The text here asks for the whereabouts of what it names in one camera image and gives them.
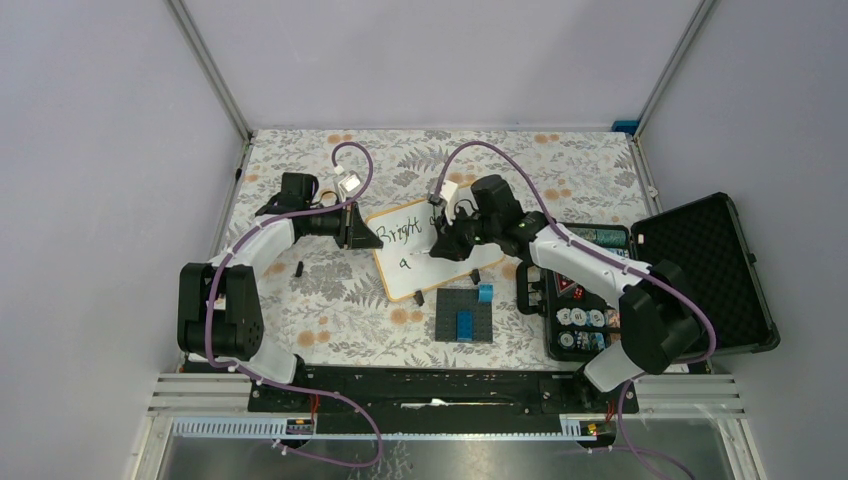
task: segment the toolbox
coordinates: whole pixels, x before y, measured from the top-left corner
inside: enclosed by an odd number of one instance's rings
[[[692,300],[715,327],[716,354],[768,351],[780,342],[754,269],[756,257],[727,194],[716,193],[641,220],[629,230],[620,225],[565,226],[619,255],[652,265],[667,259],[680,266],[692,287]],[[538,279],[528,279],[531,267],[538,270]],[[525,262],[516,271],[516,285],[519,311],[545,319],[545,345],[551,358],[588,361],[618,341],[618,312],[566,276]],[[704,335],[687,353],[706,348]]]

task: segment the gray wall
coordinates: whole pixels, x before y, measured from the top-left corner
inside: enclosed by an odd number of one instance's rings
[[[846,25],[844,0],[721,2],[644,136],[664,207],[729,193],[759,258],[783,343],[723,363],[773,480],[845,471]]]
[[[8,3],[0,478],[120,478],[240,144],[164,2]]]
[[[609,128],[698,0],[186,3],[254,128]]]

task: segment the leaf pattern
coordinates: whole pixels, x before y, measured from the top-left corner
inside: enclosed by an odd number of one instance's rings
[[[426,195],[447,156],[469,140],[494,143],[527,169],[554,216],[565,222],[630,225],[644,218],[645,197],[623,134],[468,132],[443,130],[260,130],[244,168],[226,240],[248,230],[253,213],[280,188],[283,172],[308,172],[331,188],[329,156],[341,141],[362,143],[374,157],[374,177],[360,199],[364,217]],[[339,151],[339,163],[365,176],[361,154]],[[501,175],[525,210],[537,209],[524,180],[500,157],[481,148],[464,150],[448,176],[473,181]],[[297,263],[301,277],[294,277]],[[542,318],[515,306],[515,261],[480,272],[495,288],[494,341],[433,340],[436,292],[425,303],[391,303],[369,251],[339,250],[332,238],[304,237],[261,275],[259,294],[265,341],[317,364],[435,368],[557,369],[545,355]],[[451,287],[473,288],[468,278]]]

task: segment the black tool case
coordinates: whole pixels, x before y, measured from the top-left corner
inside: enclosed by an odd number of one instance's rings
[[[627,230],[618,225],[566,226]],[[649,264],[667,259],[686,273],[694,292],[693,300],[715,327],[716,354],[763,352],[780,343],[754,269],[756,257],[748,249],[738,212],[727,194],[716,193],[636,222],[629,234],[631,258]],[[558,341],[561,332],[601,332],[609,338],[617,334],[618,329],[563,326],[557,320],[557,311],[608,307],[590,292],[580,301],[557,295],[562,279],[549,270],[542,269],[538,281],[528,282],[529,266],[522,264],[517,271],[518,307],[522,313],[537,313],[545,318],[548,355],[561,361],[590,360],[600,351],[565,349]],[[706,348],[704,335],[688,353],[703,352]]]

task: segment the case lid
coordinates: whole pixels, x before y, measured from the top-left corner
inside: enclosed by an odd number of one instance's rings
[[[683,269],[697,303],[716,330],[716,353],[761,352],[780,343],[754,270],[756,258],[725,193],[636,222],[631,227],[640,260],[668,259]],[[702,336],[688,353],[703,352]]]

